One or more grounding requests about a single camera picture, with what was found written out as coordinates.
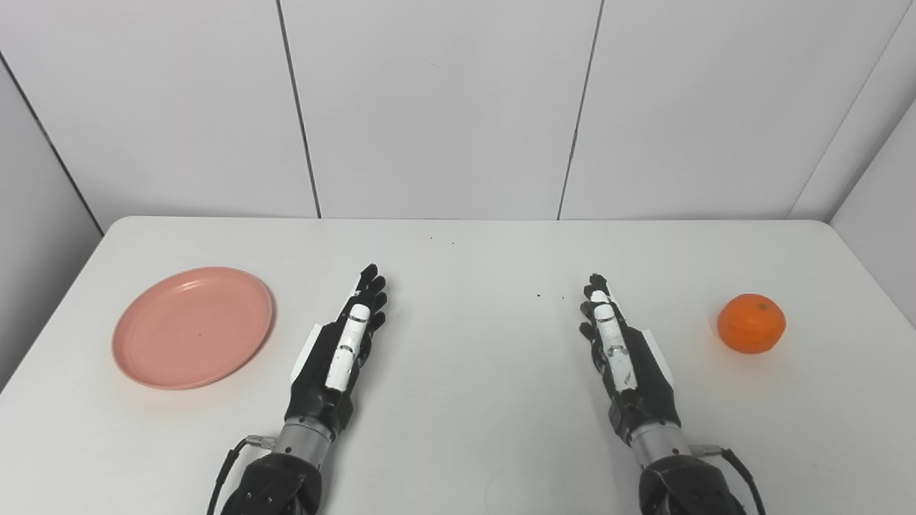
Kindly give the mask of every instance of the pink plate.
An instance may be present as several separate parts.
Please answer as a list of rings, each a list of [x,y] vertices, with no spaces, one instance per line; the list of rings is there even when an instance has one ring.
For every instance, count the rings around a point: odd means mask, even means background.
[[[224,378],[264,343],[270,292],[242,270],[187,270],[144,291],[114,329],[114,361],[128,377],[160,389],[189,389]]]

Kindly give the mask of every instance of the robotic hand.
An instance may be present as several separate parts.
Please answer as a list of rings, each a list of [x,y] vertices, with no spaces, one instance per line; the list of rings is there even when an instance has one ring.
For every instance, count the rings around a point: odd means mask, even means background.
[[[244,444],[271,449],[245,468],[238,489],[223,515],[314,515],[322,499],[322,461],[353,415],[353,392],[359,370],[369,358],[372,335],[384,322],[379,310],[387,295],[376,265],[360,274],[337,319],[312,329],[293,368],[285,424],[276,441],[249,436],[230,451],[211,499]]]
[[[691,446],[681,432],[667,365],[654,340],[627,325],[604,277],[593,274],[584,289],[580,332],[592,345],[594,367],[611,398],[614,431],[636,454],[639,508],[643,515],[745,515],[722,472],[701,455],[722,455],[748,482],[759,515],[757,488],[734,453],[713,445]]]

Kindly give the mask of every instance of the black cable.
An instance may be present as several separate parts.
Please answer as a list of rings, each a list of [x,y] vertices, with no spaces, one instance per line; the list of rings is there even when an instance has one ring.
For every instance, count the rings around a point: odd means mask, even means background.
[[[754,483],[754,477],[750,475],[750,470],[747,470],[747,467],[741,463],[741,460],[738,459],[731,449],[723,449],[722,457],[729,465],[735,468],[737,473],[747,483],[747,487],[750,488],[750,495],[754,496],[754,504],[757,505],[758,515],[767,515],[767,511],[763,508],[763,499],[760,497],[759,490],[757,490],[757,484]]]
[[[232,465],[235,464],[235,460],[238,459],[238,455],[242,452],[242,449],[247,443],[247,438],[242,439],[242,441],[235,446],[235,449],[231,449],[226,455],[226,459],[223,461],[223,468],[220,469],[219,475],[216,476],[216,486],[213,487],[213,495],[210,497],[210,507],[207,508],[207,515],[213,515],[213,512],[216,511],[216,501],[220,498],[220,490],[223,489],[223,483],[226,482],[229,471],[232,470]]]

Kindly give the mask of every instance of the white wall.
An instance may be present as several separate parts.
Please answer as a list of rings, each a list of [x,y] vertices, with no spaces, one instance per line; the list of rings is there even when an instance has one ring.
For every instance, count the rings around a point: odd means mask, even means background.
[[[557,215],[599,0],[282,0],[322,214]]]
[[[831,225],[916,325],[916,104]]]
[[[563,218],[785,218],[831,186],[809,179],[869,77],[916,86],[916,60],[871,73],[910,3],[607,0]],[[881,116],[906,108],[884,100]]]
[[[269,0],[2,0],[0,49],[106,228],[314,216]]]
[[[916,95],[912,0],[0,0],[125,214],[827,219]]]
[[[0,64],[0,389],[98,240]]]

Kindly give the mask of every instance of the tabletop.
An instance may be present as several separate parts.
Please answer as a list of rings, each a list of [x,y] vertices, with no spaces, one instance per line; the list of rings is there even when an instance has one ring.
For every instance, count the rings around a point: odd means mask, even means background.
[[[578,333],[593,272],[658,340],[688,440],[734,449],[770,513],[914,505],[916,330],[828,225],[130,217],[0,393],[0,510],[203,514],[226,450],[279,431],[311,326],[370,262],[388,278],[388,322],[322,470],[323,514],[638,513],[639,468]],[[123,376],[111,336],[127,305],[212,265],[270,288],[263,348],[198,389]],[[746,291],[787,316],[762,355],[715,333]],[[243,452],[224,494],[260,453]]]

